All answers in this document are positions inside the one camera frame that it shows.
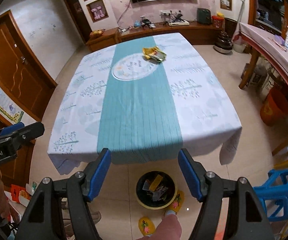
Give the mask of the round trash bin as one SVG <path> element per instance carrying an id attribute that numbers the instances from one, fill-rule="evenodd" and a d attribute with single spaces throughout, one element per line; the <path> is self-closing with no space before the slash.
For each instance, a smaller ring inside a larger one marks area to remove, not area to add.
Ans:
<path id="1" fill-rule="evenodd" d="M 152 170 L 143 174 L 135 186 L 138 203 L 149 210 L 161 210 L 175 200 L 178 186 L 167 173 Z"/>

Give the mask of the yellow slipper right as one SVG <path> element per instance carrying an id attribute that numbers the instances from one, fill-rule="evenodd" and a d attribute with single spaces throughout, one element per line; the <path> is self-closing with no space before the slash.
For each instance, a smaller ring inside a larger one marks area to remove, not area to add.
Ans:
<path id="1" fill-rule="evenodd" d="M 171 204 L 169 204 L 169 206 L 166 207 L 164 216 L 177 215 L 177 213 L 180 211 L 184 203 L 184 200 L 185 200 L 184 192 L 181 190 L 178 190 L 173 202 L 171 202 Z"/>

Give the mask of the yellow slipper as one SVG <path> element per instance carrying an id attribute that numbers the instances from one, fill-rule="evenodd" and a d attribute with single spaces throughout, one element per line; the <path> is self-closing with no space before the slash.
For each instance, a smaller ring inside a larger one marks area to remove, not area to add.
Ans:
<path id="1" fill-rule="evenodd" d="M 148 217 L 140 218 L 138 226 L 144 237 L 150 237 L 153 233 L 155 233 L 156 230 L 154 223 Z"/>
<path id="2" fill-rule="evenodd" d="M 178 190 L 173 202 L 171 202 L 171 204 L 169 204 L 169 206 L 166 207 L 164 216 L 177 215 L 177 213 L 180 211 L 184 203 L 184 200 L 185 200 L 184 192 L 181 190 Z"/>

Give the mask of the yellow slipper left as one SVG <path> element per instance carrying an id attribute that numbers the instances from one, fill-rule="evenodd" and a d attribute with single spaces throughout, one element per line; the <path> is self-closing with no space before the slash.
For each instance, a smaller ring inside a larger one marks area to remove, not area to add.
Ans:
<path id="1" fill-rule="evenodd" d="M 156 230 L 154 223 L 148 217 L 140 218 L 138 226 L 144 237 L 150 237 L 153 233 L 155 233 Z"/>

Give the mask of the brown wooden door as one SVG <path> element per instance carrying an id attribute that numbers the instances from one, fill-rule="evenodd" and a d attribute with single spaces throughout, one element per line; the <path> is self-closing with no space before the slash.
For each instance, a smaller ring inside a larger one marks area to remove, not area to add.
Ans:
<path id="1" fill-rule="evenodd" d="M 24 39 L 10 10 L 0 15 L 0 87 L 37 121 L 42 120 L 57 87 Z"/>

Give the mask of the teal white tablecloth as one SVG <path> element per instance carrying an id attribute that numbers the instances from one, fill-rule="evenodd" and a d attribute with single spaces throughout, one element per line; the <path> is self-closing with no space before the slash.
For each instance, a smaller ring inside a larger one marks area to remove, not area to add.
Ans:
<path id="1" fill-rule="evenodd" d="M 167 56 L 147 60 L 143 48 Z M 174 159 L 220 149 L 236 155 L 242 125 L 212 69 L 183 35 L 122 42 L 83 57 L 60 104 L 48 156 L 60 174 L 94 161 L 103 148 L 114 164 Z"/>

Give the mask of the blue plastic stool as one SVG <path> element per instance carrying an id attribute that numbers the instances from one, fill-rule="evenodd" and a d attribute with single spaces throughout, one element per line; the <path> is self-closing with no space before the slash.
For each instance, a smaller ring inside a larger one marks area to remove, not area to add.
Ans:
<path id="1" fill-rule="evenodd" d="M 270 170 L 267 181 L 253 189 L 270 222 L 288 220 L 288 169 Z"/>

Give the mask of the red bucket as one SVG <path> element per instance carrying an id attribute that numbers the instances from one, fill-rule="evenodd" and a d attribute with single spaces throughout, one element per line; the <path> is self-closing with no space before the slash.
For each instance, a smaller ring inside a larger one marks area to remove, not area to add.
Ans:
<path id="1" fill-rule="evenodd" d="M 267 126 L 274 126 L 288 116 L 288 100 L 276 87 L 273 87 L 260 110 L 260 117 Z"/>

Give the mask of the yellow green wrapper pile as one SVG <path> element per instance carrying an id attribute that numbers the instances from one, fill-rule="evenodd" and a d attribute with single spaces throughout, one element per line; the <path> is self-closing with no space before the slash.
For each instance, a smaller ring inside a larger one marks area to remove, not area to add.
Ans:
<path id="1" fill-rule="evenodd" d="M 143 48 L 143 55 L 147 60 L 154 60 L 158 63 L 165 61 L 166 54 L 161 51 L 157 46 L 151 48 Z"/>

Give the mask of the black stacked pot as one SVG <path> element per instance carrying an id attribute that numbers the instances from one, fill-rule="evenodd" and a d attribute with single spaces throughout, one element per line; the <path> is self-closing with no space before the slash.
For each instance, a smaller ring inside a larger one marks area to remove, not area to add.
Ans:
<path id="1" fill-rule="evenodd" d="M 213 46 L 214 50 L 221 54 L 229 54 L 233 50 L 231 38 L 224 31 L 221 31 Z"/>

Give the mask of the wooden tv cabinet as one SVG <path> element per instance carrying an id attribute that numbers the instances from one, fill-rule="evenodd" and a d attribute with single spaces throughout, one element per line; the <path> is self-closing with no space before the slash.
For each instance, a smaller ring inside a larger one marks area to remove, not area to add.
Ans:
<path id="1" fill-rule="evenodd" d="M 85 45 L 91 52 L 95 52 L 121 42 L 169 33 L 180 33 L 192 45 L 209 45 L 216 42 L 218 35 L 223 30 L 223 28 L 216 28 L 213 25 L 204 25 L 198 22 L 191 22 L 188 26 L 175 27 L 157 23 L 153 29 L 139 27 L 124 33 L 121 33 L 118 28 L 109 29 L 104 31 L 100 37 L 89 39 Z"/>

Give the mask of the side table with cloth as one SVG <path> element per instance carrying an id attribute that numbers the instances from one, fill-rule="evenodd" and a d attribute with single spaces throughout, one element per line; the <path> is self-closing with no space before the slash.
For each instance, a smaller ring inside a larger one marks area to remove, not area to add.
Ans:
<path id="1" fill-rule="evenodd" d="M 258 56 L 263 55 L 288 86 L 288 49 L 279 45 L 272 33 L 253 25 L 237 24 L 233 38 L 236 39 L 239 36 L 256 50 L 256 53 L 252 55 L 252 61 L 257 61 Z"/>

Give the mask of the children's wall poster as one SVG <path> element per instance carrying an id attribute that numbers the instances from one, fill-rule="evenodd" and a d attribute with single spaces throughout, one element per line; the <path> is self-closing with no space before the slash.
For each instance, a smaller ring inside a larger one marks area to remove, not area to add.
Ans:
<path id="1" fill-rule="evenodd" d="M 0 114 L 12 124 L 21 122 L 24 111 L 0 88 Z"/>

